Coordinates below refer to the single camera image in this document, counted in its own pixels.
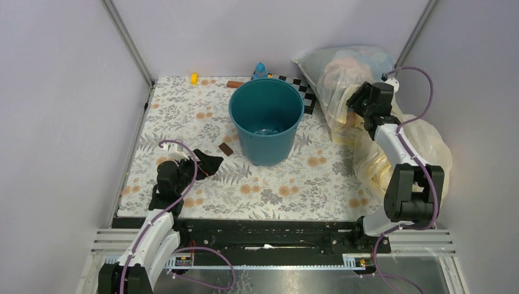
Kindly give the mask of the black white checkerboard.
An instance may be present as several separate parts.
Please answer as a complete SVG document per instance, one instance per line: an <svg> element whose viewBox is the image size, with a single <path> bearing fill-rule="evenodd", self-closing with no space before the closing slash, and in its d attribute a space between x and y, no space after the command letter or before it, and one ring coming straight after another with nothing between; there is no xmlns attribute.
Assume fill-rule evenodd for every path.
<svg viewBox="0 0 519 294"><path fill-rule="evenodd" d="M313 114L317 97L305 77L287 77L270 73L269 78L276 78L291 84L291 86L299 92L304 102L304 113L308 115Z"/></svg>

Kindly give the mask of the teal plastic trash bin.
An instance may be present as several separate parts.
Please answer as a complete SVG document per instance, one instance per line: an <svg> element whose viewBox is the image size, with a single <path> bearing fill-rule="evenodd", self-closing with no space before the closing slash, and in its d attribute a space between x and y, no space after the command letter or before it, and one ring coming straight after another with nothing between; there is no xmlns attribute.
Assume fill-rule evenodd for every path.
<svg viewBox="0 0 519 294"><path fill-rule="evenodd" d="M270 166L289 156L304 102L291 84L260 78L238 87L228 110L244 156L253 165Z"/></svg>

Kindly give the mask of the yellow toy block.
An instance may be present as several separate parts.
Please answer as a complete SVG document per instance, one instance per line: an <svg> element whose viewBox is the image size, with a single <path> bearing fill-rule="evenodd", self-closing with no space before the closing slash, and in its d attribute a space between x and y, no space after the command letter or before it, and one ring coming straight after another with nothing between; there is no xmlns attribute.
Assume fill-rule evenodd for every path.
<svg viewBox="0 0 519 294"><path fill-rule="evenodd" d="M198 84L198 74L197 73L193 73L191 75L190 82L191 82L192 85L197 85Z"/></svg>

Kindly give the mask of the brown wooden block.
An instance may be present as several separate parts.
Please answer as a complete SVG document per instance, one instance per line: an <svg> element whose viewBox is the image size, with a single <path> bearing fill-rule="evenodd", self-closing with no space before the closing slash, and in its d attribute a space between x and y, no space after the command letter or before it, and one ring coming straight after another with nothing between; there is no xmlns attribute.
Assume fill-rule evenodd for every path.
<svg viewBox="0 0 519 294"><path fill-rule="evenodd" d="M230 156L233 154L233 150L225 143L221 143L218 148L225 154L225 156Z"/></svg>

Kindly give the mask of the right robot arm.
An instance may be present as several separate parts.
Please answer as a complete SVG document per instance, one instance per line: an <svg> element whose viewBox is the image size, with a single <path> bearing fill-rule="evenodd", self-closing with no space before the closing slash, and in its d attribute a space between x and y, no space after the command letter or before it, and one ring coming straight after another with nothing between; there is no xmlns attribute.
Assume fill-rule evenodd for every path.
<svg viewBox="0 0 519 294"><path fill-rule="evenodd" d="M360 230L351 235L352 247L366 252L375 236L399 229L429 229L439 213L444 170L429 164L407 139L403 124L392 115L394 87L385 82L362 83L347 106L364 119L370 138L385 153L393 172L383 207L360 219Z"/></svg>

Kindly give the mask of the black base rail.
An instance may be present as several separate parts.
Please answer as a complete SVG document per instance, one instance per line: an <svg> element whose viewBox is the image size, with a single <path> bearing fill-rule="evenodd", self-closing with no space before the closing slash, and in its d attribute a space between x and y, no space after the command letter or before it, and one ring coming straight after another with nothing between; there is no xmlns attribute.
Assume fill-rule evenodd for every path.
<svg viewBox="0 0 519 294"><path fill-rule="evenodd" d="M342 266L345 254L391 252L388 238L377 243L353 221L178 219L173 228L181 247L209 247L236 268Z"/></svg>

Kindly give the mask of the clear stuffed trash bag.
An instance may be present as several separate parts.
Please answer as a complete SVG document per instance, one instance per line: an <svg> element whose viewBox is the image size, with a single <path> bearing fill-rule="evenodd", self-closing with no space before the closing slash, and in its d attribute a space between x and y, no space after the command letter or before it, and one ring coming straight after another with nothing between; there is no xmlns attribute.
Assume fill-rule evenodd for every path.
<svg viewBox="0 0 519 294"><path fill-rule="evenodd" d="M381 81L394 60L380 47L353 45L311 51L292 59L317 96L333 135L344 135L357 124L346 106L353 92L366 81Z"/></svg>

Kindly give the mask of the brown cylinder piece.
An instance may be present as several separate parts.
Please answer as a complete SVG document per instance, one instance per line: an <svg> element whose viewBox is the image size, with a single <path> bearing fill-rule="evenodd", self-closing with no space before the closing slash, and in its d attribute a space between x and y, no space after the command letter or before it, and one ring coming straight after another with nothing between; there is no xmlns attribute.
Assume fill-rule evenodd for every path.
<svg viewBox="0 0 519 294"><path fill-rule="evenodd" d="M240 86L242 86L244 84L244 82L241 82L241 81L228 81L226 83L226 87L227 88L239 88Z"/></svg>

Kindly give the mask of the floral table mat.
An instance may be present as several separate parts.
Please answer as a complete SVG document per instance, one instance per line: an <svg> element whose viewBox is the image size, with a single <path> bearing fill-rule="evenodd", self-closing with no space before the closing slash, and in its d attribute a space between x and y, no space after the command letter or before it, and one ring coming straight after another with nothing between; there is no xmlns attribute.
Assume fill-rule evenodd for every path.
<svg viewBox="0 0 519 294"><path fill-rule="evenodd" d="M278 165L253 165L242 153L228 113L233 93L223 77L161 77L150 101L140 143L117 210L119 217L143 217L156 183L157 166L173 158L164 139L221 156L232 153L218 172L194 184L182 208L185 218L354 221L382 201L354 175L353 149L332 143L319 106L304 115L289 157Z"/></svg>

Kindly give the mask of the blue toy figure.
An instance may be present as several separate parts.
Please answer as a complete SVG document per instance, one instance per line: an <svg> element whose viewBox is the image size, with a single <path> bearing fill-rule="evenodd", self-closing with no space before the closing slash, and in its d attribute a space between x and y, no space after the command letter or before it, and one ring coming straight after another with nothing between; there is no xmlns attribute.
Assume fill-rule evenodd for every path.
<svg viewBox="0 0 519 294"><path fill-rule="evenodd" d="M266 70L266 66L262 62L259 62L256 65L252 78L269 78L269 72Z"/></svg>

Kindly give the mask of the yellow plastic trash bag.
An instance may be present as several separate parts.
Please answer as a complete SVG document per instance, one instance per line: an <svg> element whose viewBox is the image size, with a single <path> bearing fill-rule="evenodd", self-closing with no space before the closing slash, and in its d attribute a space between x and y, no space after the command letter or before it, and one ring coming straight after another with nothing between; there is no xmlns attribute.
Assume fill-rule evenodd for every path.
<svg viewBox="0 0 519 294"><path fill-rule="evenodd" d="M384 151L371 140L364 130L364 120L356 115L357 124L344 135L333 135L333 143L352 149L352 155L345 159L343 166L355 176L372 195L382 200L387 190L393 168ZM439 165L445 172L441 198L449 191L450 171L453 166L452 153L438 130L429 122L419 119L403 127L403 132L415 150L431 165Z"/></svg>

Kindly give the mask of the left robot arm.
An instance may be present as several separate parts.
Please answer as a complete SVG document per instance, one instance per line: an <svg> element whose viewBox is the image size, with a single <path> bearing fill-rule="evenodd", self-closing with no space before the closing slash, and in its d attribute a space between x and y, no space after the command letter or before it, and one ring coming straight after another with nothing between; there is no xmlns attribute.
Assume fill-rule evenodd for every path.
<svg viewBox="0 0 519 294"><path fill-rule="evenodd" d="M158 165L144 224L118 260L101 267L98 293L153 293L170 255L184 251L190 243L187 232L173 228L183 198L195 181L216 174L222 162L222 157L195 149L188 154L175 151L172 160Z"/></svg>

